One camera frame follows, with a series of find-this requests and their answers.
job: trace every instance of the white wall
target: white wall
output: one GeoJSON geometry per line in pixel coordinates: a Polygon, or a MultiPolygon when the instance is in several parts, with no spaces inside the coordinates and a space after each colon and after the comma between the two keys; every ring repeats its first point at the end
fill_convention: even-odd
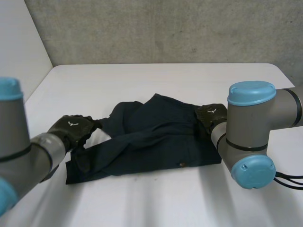
{"type": "Polygon", "coordinates": [[[18,78],[27,100],[52,67],[24,1],[0,0],[0,77],[18,78]]]}

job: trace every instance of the glove logo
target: glove logo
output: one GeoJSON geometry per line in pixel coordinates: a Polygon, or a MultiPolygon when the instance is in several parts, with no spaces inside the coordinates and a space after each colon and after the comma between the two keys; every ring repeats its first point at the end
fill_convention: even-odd
{"type": "Polygon", "coordinates": [[[215,109],[215,110],[211,110],[211,111],[209,111],[209,110],[208,110],[208,112],[209,112],[209,113],[213,113],[213,114],[214,114],[214,113],[216,112],[216,110],[217,110],[217,109],[215,109]]]}
{"type": "Polygon", "coordinates": [[[68,122],[68,124],[69,124],[70,126],[74,126],[74,125],[78,125],[79,123],[73,124],[73,123],[68,122]]]}

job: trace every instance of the gray wall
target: gray wall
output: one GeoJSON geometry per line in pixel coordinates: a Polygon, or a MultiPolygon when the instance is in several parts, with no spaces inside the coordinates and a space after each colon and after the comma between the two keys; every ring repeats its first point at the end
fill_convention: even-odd
{"type": "Polygon", "coordinates": [[[268,62],[303,84],[302,0],[25,0],[54,66],[268,62]]]}

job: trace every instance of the white table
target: white table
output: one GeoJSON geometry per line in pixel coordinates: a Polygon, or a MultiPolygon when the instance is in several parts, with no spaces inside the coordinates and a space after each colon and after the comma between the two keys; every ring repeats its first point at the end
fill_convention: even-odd
{"type": "MultiPolygon", "coordinates": [[[[65,114],[107,117],[122,101],[154,93],[186,103],[227,105],[244,80],[293,87],[270,64],[64,65],[46,76],[26,103],[31,136],[65,114]]],[[[278,171],[303,175],[303,129],[272,131],[268,155],[278,171]]],[[[97,132],[89,145],[106,139],[97,132]]],[[[273,182],[245,190],[224,164],[107,177],[65,185],[65,164],[0,219],[6,227],[301,227],[303,192],[273,182]]]]}

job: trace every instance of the blue joint cap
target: blue joint cap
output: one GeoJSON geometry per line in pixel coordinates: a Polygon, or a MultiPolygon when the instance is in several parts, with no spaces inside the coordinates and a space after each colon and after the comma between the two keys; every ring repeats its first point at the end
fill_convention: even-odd
{"type": "Polygon", "coordinates": [[[273,181],[276,167],[266,155],[250,155],[234,164],[231,174],[242,188],[262,188],[273,181]]]}
{"type": "Polygon", "coordinates": [[[10,210],[18,202],[18,195],[14,187],[0,177],[0,216],[10,210]]]}
{"type": "Polygon", "coordinates": [[[244,81],[229,88],[227,101],[238,106],[257,105],[276,96],[276,88],[265,81],[244,81]]]}
{"type": "Polygon", "coordinates": [[[0,77],[0,101],[13,101],[23,98],[20,83],[15,78],[0,77]]]}

